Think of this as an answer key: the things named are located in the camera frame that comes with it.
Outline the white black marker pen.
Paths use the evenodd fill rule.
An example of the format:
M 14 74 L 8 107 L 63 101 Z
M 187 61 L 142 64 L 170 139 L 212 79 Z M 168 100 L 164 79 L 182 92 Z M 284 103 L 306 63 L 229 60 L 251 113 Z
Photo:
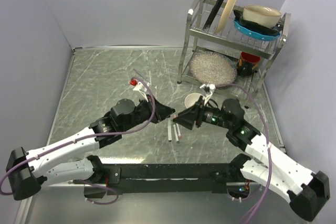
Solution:
M 168 141 L 172 141 L 172 122 L 171 119 L 169 118 L 167 121 L 167 134 L 168 134 Z

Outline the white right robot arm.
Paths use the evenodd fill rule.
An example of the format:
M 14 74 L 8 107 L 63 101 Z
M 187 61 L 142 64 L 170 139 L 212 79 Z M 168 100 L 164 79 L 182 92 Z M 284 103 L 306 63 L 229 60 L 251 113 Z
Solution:
M 328 176 L 294 161 L 248 123 L 244 115 L 237 99 L 226 99 L 221 108 L 211 108 L 199 98 L 173 121 L 189 130 L 202 123 L 227 129 L 228 140 L 242 150 L 231 162 L 231 178 L 263 185 L 282 197 L 300 218 L 312 222 L 330 199 Z

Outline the white green marker pen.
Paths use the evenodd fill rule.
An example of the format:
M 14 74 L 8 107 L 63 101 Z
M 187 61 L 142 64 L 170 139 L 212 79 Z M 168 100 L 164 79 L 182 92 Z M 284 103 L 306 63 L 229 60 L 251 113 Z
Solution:
M 179 132 L 177 130 L 177 126 L 175 123 L 173 123 L 173 131 L 174 131 L 175 141 L 176 143 L 179 143 L 180 142 Z

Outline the white orange marker pen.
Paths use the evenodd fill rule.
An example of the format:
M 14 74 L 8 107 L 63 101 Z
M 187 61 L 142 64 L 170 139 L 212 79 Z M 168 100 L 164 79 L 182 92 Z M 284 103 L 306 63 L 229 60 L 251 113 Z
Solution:
M 179 125 L 175 123 L 175 127 L 176 127 L 178 138 L 182 138 L 182 134 L 181 134 L 181 130 L 180 130 Z

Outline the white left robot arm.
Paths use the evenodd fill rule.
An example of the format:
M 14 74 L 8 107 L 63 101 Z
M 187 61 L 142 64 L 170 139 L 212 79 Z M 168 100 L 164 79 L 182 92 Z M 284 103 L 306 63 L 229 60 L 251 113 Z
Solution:
M 96 156 L 69 162 L 69 159 L 115 143 L 123 134 L 135 133 L 149 123 L 160 123 L 169 118 L 175 109 L 148 96 L 138 105 L 122 99 L 103 117 L 78 133 L 35 150 L 22 147 L 11 151 L 6 166 L 11 192 L 17 201 L 29 198 L 43 187 L 67 180 L 84 180 L 98 183 L 104 177 L 104 166 Z

